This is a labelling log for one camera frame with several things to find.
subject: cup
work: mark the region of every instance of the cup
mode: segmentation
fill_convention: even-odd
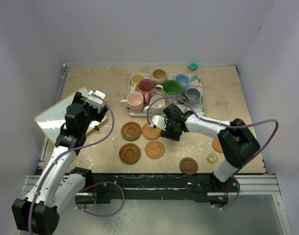
[[[131,83],[132,83],[132,92],[138,92],[138,84],[141,80],[145,79],[144,74],[142,73],[134,73],[131,76]]]
[[[167,79],[167,73],[163,70],[154,70],[151,74],[151,80],[155,85],[163,85]]]
[[[155,84],[150,79],[141,80],[138,84],[139,92],[144,96],[145,104],[148,104],[150,99],[154,96],[155,93]]]
[[[149,104],[154,103],[157,99],[160,99],[160,98],[162,98],[162,96],[160,96],[160,95],[155,95],[155,96],[153,96],[153,97],[151,98]],[[153,114],[153,115],[160,115],[160,114],[162,114],[162,111],[164,110],[164,105],[165,105],[165,101],[164,101],[164,99],[161,99],[161,100],[157,101],[156,103],[154,103],[154,104],[151,106],[151,108],[150,108],[150,110],[149,110],[149,113],[151,113],[151,114]],[[144,112],[145,112],[145,113],[148,111],[148,108],[149,108],[149,106],[146,106],[146,107],[144,108]]]
[[[169,80],[164,83],[164,85],[156,85],[155,92],[162,97],[172,97],[172,98],[179,98],[181,95],[181,84],[175,80]],[[174,99],[166,99],[165,103],[169,104],[177,104],[177,101]]]
[[[200,92],[196,88],[189,88],[182,100],[188,103],[192,107],[196,107],[200,103]]]
[[[185,73],[179,73],[175,76],[175,80],[178,81],[182,86],[181,95],[185,95],[186,91],[190,87],[189,76]]]
[[[139,92],[132,92],[127,99],[123,99],[120,103],[129,108],[133,113],[141,113],[144,108],[144,97]]]

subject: gray mug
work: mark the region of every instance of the gray mug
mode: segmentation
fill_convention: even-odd
[[[200,104],[200,92],[196,88],[189,88],[185,92],[185,96],[182,97],[182,100],[188,103],[190,106],[196,107]]]

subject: wooden table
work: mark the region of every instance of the wooden table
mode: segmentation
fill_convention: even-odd
[[[220,164],[224,155],[213,149],[212,139],[196,133],[183,133],[180,142],[158,138],[157,140],[164,144],[165,154],[156,160],[146,156],[144,148],[149,141],[140,136],[138,140],[133,141],[141,149],[140,160],[133,165],[127,165],[120,160],[119,150],[129,142],[121,136],[123,124],[135,121],[143,126],[146,122],[145,117],[128,115],[120,105],[120,100],[126,99],[127,96],[129,77],[136,72],[150,73],[158,68],[167,73],[183,72],[200,76],[205,97],[205,117],[218,120],[240,118],[246,124],[252,122],[235,66],[199,67],[195,72],[191,72],[186,66],[72,66],[62,98],[82,87],[104,92],[115,115],[115,128],[104,142],[81,150],[68,172],[79,166],[96,173],[180,173],[179,163],[185,157],[196,160],[198,173],[210,173]],[[99,131],[87,134],[86,144],[103,138],[109,132],[112,120],[110,114],[107,116],[108,119],[100,125]],[[52,149],[53,145],[47,153],[47,161]],[[216,163],[210,164],[206,160],[209,153],[217,155]],[[240,173],[265,173],[261,155],[252,160]]]

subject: brown coaster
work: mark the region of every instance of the brown coaster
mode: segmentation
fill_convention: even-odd
[[[134,164],[140,159],[140,149],[136,144],[127,143],[120,148],[119,156],[124,163]]]
[[[152,141],[152,140],[159,138],[161,129],[158,127],[151,128],[147,122],[143,125],[141,132],[146,139]]]
[[[197,162],[192,158],[183,158],[180,162],[180,170],[184,175],[193,175],[198,170]]]
[[[127,141],[134,141],[140,137],[141,128],[136,122],[130,121],[122,126],[121,135]]]
[[[212,141],[212,147],[218,151],[219,153],[223,153],[223,150],[222,150],[222,147],[221,147],[221,144],[218,140],[213,140]]]
[[[164,155],[164,146],[159,141],[150,141],[145,146],[145,153],[151,159],[158,159]]]

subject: green sponge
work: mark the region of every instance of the green sponge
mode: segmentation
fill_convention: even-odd
[[[195,71],[198,68],[198,65],[196,65],[194,63],[194,64],[191,64],[190,66],[188,66],[188,68],[189,68],[189,70],[191,70],[193,72],[193,71]]]

